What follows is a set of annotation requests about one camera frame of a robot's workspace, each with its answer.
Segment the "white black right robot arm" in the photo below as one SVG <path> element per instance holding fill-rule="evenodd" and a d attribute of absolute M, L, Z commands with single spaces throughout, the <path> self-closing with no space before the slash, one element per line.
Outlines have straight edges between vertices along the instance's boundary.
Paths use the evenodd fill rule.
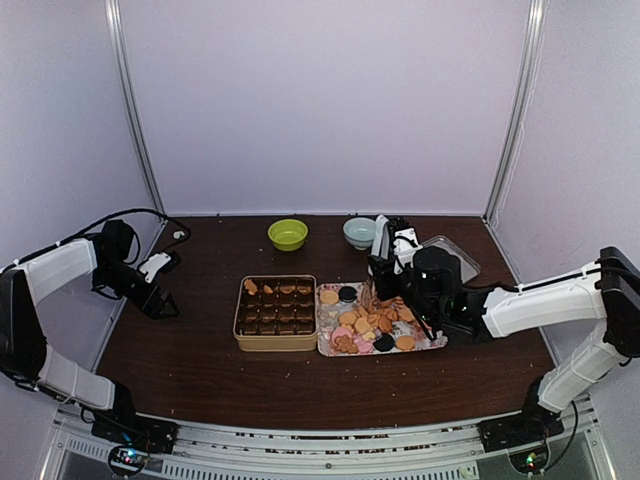
<path fill-rule="evenodd" d="M 438 247 L 370 255 L 379 300 L 401 297 L 426 337 L 506 338 L 542 326 L 592 320 L 561 364 L 534 380 L 520 413 L 478 425 L 485 451 L 542 442 L 562 432 L 560 414 L 609 371 L 639 355 L 639 270 L 617 248 L 570 273 L 534 284 L 466 287 L 457 257 Z"/>

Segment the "gold cookie tin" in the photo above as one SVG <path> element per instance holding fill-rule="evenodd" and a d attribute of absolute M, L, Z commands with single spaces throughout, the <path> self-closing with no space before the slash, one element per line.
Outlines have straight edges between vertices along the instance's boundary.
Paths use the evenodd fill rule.
<path fill-rule="evenodd" d="M 258 287 L 250 295 L 243 286 Z M 311 275 L 249 275 L 240 282 L 233 334 L 244 352 L 307 352 L 317 347 L 316 279 Z"/>

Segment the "metal serving tongs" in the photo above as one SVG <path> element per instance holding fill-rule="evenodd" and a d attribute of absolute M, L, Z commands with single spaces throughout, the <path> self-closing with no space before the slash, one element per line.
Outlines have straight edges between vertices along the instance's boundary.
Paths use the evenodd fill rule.
<path fill-rule="evenodd" d="M 379 309 L 380 300 L 377 297 L 375 282 L 372 276 L 369 276 L 362 284 L 359 306 L 367 315 L 374 314 Z"/>

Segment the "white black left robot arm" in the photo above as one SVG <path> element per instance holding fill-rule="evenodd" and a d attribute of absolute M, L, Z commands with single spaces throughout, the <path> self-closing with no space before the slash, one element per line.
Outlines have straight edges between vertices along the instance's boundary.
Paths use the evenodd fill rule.
<path fill-rule="evenodd" d="M 29 212 L 20 205 L 1 206 L 1 262 L 12 254 L 28 254 L 47 240 L 64 233 L 67 223 L 58 224 L 43 211 Z M 89 368 L 99 358 L 124 307 L 89 291 L 90 280 L 71 282 L 36 307 L 44 334 L 68 358 Z M 57 406 L 37 393 L 18 389 L 6 376 L 1 377 L 1 430 L 36 431 L 48 429 Z"/>

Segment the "brown flower cookie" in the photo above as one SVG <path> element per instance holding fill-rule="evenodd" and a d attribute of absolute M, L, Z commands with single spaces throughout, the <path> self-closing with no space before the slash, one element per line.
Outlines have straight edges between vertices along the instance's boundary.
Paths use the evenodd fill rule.
<path fill-rule="evenodd" d="M 258 292 L 257 285 L 251 279 L 245 279 L 243 286 L 250 295 L 255 295 Z"/>

